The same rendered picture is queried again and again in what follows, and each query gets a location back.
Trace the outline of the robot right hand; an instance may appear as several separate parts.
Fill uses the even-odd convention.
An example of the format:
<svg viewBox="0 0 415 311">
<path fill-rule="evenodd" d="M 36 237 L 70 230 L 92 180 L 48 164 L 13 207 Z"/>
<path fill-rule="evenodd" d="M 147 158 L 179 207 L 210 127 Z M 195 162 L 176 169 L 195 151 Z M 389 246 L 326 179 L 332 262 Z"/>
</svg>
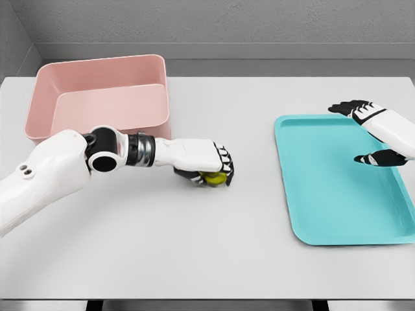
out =
<svg viewBox="0 0 415 311">
<path fill-rule="evenodd" d="M 328 107 L 331 113 L 338 113 L 353 119 L 372 137 L 388 146 L 366 155 L 357 155 L 354 161 L 377 167 L 399 167 L 410 159 L 407 144 L 408 119 L 391 109 L 386 109 L 367 100 L 351 100 Z"/>
</svg>

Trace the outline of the pink rectangular basket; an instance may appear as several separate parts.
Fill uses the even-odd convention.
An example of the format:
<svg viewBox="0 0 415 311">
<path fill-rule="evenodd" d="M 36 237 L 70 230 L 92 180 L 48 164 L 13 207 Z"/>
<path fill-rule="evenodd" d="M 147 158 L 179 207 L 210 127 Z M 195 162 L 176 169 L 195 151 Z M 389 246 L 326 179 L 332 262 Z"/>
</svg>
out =
<svg viewBox="0 0 415 311">
<path fill-rule="evenodd" d="M 65 130 L 108 125 L 171 138 L 165 60 L 157 54 L 49 63 L 36 75 L 25 135 L 34 143 Z"/>
</svg>

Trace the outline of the yellow-green tennis ball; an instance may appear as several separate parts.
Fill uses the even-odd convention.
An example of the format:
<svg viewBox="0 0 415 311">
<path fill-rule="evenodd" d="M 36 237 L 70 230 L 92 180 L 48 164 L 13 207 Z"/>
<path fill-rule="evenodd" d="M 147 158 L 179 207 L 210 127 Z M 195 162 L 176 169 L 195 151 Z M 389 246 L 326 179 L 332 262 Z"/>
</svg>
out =
<svg viewBox="0 0 415 311">
<path fill-rule="evenodd" d="M 218 187 L 225 184 L 227 176 L 224 172 L 201 172 L 203 182 L 211 187 Z"/>
</svg>

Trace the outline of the blue rectangular tray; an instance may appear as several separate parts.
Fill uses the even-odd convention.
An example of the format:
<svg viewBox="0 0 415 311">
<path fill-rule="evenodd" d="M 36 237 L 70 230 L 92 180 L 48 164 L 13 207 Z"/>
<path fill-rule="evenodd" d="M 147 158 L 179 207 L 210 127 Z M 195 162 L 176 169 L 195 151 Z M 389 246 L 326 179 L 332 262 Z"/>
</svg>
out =
<svg viewBox="0 0 415 311">
<path fill-rule="evenodd" d="M 395 167 L 357 163 L 384 145 L 337 115 L 286 115 L 274 133 L 294 234 L 312 246 L 415 243 L 415 206 Z"/>
</svg>

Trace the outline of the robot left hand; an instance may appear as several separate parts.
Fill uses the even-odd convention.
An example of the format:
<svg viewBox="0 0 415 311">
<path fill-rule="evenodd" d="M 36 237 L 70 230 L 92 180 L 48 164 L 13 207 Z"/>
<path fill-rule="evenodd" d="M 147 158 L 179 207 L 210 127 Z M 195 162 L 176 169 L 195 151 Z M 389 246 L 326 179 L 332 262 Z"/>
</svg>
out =
<svg viewBox="0 0 415 311">
<path fill-rule="evenodd" d="M 227 180 L 223 185 L 230 186 L 235 169 L 231 155 L 224 146 L 210 139 L 189 139 L 183 146 L 184 155 L 173 165 L 175 174 L 195 185 L 208 186 L 203 182 L 201 172 L 224 172 Z"/>
</svg>

